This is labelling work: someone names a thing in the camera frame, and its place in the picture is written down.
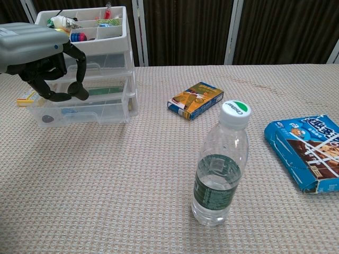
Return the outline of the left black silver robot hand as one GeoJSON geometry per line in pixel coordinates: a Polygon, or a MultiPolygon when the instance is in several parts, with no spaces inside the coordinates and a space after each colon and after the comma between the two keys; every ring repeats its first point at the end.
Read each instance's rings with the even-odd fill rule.
{"type": "Polygon", "coordinates": [[[1,73],[19,75],[47,100],[88,99],[89,93],[82,84],[86,66],[85,53],[73,45],[65,33],[23,22],[1,24],[1,73]],[[67,74],[65,55],[76,60],[76,80],[67,92],[57,93],[50,89],[47,81],[67,74]]]}

